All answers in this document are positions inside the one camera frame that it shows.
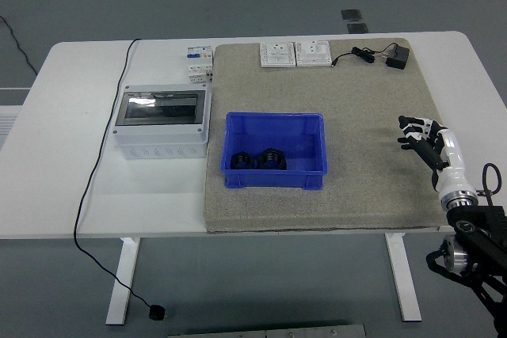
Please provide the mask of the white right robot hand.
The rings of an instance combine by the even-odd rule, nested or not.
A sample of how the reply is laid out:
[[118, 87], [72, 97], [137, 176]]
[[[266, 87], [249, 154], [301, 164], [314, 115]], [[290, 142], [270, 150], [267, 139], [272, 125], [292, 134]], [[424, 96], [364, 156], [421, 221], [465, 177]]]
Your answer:
[[433, 188], [444, 211], [478, 203], [478, 195], [465, 176], [463, 154], [455, 134], [435, 120], [400, 116], [401, 148], [414, 150], [433, 171]]

